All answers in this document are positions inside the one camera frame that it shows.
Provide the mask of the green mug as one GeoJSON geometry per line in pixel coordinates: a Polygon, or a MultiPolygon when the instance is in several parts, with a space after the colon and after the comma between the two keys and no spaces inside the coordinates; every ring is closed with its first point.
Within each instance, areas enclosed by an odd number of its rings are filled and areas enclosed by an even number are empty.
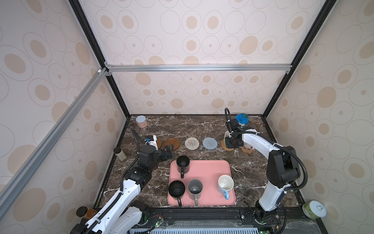
{"type": "Polygon", "coordinates": [[[224,143],[226,143],[226,138],[230,138],[230,132],[229,131],[226,131],[225,132],[225,135],[224,135],[224,143]]]}

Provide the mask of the cork paw coaster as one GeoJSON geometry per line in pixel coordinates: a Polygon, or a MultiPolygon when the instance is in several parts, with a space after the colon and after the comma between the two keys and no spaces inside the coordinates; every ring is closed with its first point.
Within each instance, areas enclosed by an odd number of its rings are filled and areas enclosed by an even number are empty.
{"type": "Polygon", "coordinates": [[[240,147],[240,149],[245,154],[252,154],[255,151],[253,147],[251,148],[240,147]]]}

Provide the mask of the rattan woven coaster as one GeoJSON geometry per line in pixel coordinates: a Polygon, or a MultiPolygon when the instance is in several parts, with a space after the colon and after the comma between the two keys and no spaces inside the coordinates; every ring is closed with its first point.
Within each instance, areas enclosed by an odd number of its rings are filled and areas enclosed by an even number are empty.
{"type": "Polygon", "coordinates": [[[221,147],[222,147],[222,149],[225,150],[225,151],[234,151],[234,148],[227,148],[224,139],[221,141],[221,147]]]}

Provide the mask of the brown wooden coaster front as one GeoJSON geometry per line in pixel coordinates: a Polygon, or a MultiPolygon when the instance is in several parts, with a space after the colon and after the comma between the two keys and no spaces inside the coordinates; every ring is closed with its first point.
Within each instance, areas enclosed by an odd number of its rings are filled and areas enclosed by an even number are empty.
{"type": "Polygon", "coordinates": [[[165,141],[165,146],[173,146],[174,150],[177,150],[180,145],[180,140],[175,137],[170,137],[165,141]]]}

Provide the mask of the brown wooden coaster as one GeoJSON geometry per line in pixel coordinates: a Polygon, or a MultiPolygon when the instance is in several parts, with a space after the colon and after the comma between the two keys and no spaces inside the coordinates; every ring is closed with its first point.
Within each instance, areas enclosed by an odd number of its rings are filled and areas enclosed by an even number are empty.
{"type": "Polygon", "coordinates": [[[158,149],[161,149],[161,147],[162,147],[162,141],[160,139],[156,140],[156,144],[157,144],[158,149]]]}
{"type": "Polygon", "coordinates": [[[173,146],[174,150],[177,150],[180,145],[180,140],[175,137],[170,137],[165,141],[165,146],[173,146]]]}

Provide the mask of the blue woven coaster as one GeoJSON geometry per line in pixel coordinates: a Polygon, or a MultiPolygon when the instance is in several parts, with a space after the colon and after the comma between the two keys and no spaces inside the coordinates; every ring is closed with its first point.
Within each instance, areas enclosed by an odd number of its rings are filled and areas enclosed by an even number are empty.
{"type": "Polygon", "coordinates": [[[207,137],[203,140],[203,146],[207,149],[207,150],[214,150],[217,148],[218,146],[218,142],[216,139],[212,138],[212,137],[207,137]]]}

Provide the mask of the multicolour woven coaster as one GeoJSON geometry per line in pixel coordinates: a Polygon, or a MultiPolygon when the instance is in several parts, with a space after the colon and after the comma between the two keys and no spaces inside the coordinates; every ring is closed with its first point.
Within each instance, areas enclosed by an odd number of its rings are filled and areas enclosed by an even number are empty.
{"type": "Polygon", "coordinates": [[[195,137],[189,137],[185,141],[185,147],[189,150],[196,150],[199,145],[199,140],[195,137]]]}

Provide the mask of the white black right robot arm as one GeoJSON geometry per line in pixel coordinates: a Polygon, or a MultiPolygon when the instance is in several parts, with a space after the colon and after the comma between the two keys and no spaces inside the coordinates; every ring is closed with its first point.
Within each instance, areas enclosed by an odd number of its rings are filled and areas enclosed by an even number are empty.
{"type": "Polygon", "coordinates": [[[248,124],[241,126],[225,109],[226,126],[229,136],[225,138],[227,148],[252,146],[267,159],[266,176],[268,184],[261,198],[256,202],[257,213],[270,213],[278,208],[282,197],[289,190],[300,190],[308,182],[308,172],[291,146],[282,146],[267,139],[248,124]]]}

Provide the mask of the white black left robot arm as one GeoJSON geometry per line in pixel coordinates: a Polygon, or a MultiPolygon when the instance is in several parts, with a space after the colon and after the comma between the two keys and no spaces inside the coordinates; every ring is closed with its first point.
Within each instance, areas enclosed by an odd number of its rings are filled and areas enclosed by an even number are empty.
{"type": "Polygon", "coordinates": [[[126,234],[133,226],[146,223],[148,205],[134,201],[152,178],[159,163],[175,158],[173,145],[157,147],[155,135],[142,139],[131,128],[137,156],[120,179],[120,187],[105,206],[85,224],[77,224],[72,234],[126,234]]]}

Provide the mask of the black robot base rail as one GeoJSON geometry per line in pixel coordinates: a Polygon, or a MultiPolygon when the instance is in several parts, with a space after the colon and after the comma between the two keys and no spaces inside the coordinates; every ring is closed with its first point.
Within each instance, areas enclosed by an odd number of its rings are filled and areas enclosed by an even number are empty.
{"type": "Polygon", "coordinates": [[[280,208],[265,224],[252,209],[242,208],[138,208],[131,205],[113,218],[103,218],[91,231],[82,219],[73,234],[326,234],[321,219],[308,218],[300,207],[280,208]]]}

